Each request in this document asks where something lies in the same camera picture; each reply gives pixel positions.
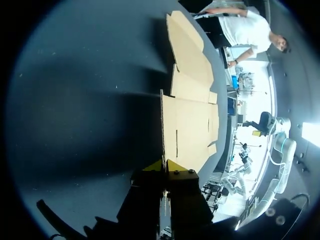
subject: bright light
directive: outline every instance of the bright light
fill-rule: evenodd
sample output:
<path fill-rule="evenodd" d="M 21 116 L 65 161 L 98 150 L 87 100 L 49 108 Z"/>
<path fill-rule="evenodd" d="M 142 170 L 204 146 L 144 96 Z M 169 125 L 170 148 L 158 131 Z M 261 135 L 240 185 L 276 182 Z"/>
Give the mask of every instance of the bright light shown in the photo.
<path fill-rule="evenodd" d="M 234 228 L 234 230 L 235 230 L 235 231 L 237 231 L 237 230 L 238 230 L 239 225 L 240 225 L 240 220 L 238 221 L 238 223 L 236 224 L 236 226 L 235 226 L 235 228 Z"/>
<path fill-rule="evenodd" d="M 302 137 L 310 143 L 320 147 L 320 124 L 304 122 L 302 124 Z"/>

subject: cardboard box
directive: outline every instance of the cardboard box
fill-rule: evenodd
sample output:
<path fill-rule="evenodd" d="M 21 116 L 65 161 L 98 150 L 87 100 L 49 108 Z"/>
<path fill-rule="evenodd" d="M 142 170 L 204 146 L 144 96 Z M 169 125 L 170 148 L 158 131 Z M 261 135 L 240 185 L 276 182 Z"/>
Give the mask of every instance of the cardboard box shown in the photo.
<path fill-rule="evenodd" d="M 219 116 L 212 67 L 203 54 L 203 40 L 182 12 L 167 15 L 176 64 L 170 96 L 161 91 L 163 159 L 198 172 L 216 153 Z"/>

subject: man's arm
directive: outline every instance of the man's arm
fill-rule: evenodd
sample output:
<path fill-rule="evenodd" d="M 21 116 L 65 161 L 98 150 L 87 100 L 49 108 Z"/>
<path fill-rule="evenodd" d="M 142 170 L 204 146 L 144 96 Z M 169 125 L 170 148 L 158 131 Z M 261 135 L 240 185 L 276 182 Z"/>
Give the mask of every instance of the man's arm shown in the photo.
<path fill-rule="evenodd" d="M 240 56 L 238 56 L 234 61 L 228 62 L 228 67 L 231 68 L 237 63 L 240 63 L 243 60 L 246 60 L 247 58 L 251 57 L 254 54 L 254 51 L 252 48 L 249 48 L 247 51 L 243 52 Z"/>
<path fill-rule="evenodd" d="M 246 17 L 248 13 L 248 10 L 243 10 L 235 7 L 208 8 L 204 11 L 210 14 L 238 14 L 242 17 Z"/>

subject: black cable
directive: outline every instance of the black cable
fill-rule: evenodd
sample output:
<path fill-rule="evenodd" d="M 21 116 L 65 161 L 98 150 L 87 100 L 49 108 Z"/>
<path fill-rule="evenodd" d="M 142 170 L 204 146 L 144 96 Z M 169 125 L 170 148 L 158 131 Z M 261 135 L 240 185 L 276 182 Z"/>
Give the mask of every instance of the black cable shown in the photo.
<path fill-rule="evenodd" d="M 60 235 L 60 234 L 53 234 L 53 235 L 49 238 L 49 240 L 53 240 L 55 237 L 64 237 L 64 236 L 62 236 L 62 235 Z"/>
<path fill-rule="evenodd" d="M 310 203 L 310 197 L 309 197 L 308 194 L 299 193 L 299 194 L 295 195 L 293 198 L 291 198 L 291 202 L 292 202 L 293 200 L 298 199 L 298 198 L 301 198 L 301 197 L 305 197 L 305 198 L 306 198 L 305 204 L 306 204 L 306 207 L 308 208 L 308 207 L 309 207 L 309 203 Z"/>
<path fill-rule="evenodd" d="M 301 208 L 301 211 L 300 211 L 299 215 L 296 217 L 294 223 L 292 224 L 292 226 L 289 228 L 289 230 L 286 232 L 286 234 L 283 236 L 283 238 L 281 240 L 283 240 L 288 235 L 290 230 L 294 227 L 294 225 L 296 224 L 296 222 L 299 219 L 300 215 L 302 214 L 303 210 L 305 209 L 305 206 L 309 207 L 310 197 L 309 197 L 308 194 L 305 194 L 305 193 L 299 193 L 299 194 L 295 195 L 293 198 L 291 198 L 290 202 L 292 202 L 295 199 L 301 198 L 301 197 L 305 198 L 305 203 L 303 204 L 303 206 Z"/>

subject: dark gray table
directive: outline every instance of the dark gray table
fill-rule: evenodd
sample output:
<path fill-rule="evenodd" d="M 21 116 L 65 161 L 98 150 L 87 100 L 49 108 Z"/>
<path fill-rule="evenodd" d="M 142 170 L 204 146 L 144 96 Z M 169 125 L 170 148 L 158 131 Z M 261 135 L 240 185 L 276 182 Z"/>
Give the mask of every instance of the dark gray table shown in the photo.
<path fill-rule="evenodd" d="M 36 201 L 83 233 L 94 216 L 116 221 L 133 169 L 160 159 L 159 93 L 170 90 L 174 63 L 165 17 L 173 10 L 188 15 L 175 0 L 66 0 L 28 39 L 8 89 L 6 152 L 16 189 L 48 234 L 55 231 Z M 199 172 L 202 185 L 224 151 L 227 90 L 218 54 L 191 22 L 219 105 L 217 153 Z"/>

